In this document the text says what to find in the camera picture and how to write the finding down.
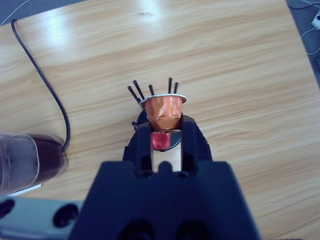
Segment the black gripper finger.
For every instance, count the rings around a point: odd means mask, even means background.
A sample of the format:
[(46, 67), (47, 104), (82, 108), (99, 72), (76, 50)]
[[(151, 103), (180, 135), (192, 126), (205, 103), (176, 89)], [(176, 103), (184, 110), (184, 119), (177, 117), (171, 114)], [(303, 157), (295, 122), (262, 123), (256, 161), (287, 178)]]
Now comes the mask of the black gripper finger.
[(139, 125), (124, 148), (122, 161), (133, 164), (136, 176), (153, 174), (152, 128), (149, 123)]
[(181, 170), (197, 173), (200, 162), (213, 161), (210, 145), (196, 121), (187, 115), (181, 117)]

